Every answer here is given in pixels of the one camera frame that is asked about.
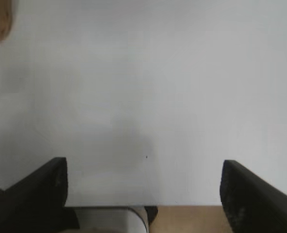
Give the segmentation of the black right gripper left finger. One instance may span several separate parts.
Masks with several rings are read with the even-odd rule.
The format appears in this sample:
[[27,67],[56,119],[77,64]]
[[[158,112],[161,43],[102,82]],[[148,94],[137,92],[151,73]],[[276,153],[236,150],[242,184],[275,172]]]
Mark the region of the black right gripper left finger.
[[53,158],[33,173],[0,189],[0,233],[61,233],[80,228],[68,196],[67,160]]

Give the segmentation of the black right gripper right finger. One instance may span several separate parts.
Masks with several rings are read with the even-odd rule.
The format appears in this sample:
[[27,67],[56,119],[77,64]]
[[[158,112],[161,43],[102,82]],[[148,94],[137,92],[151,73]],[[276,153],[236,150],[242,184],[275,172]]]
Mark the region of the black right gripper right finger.
[[223,211],[235,233],[287,233],[287,195],[234,160],[223,163]]

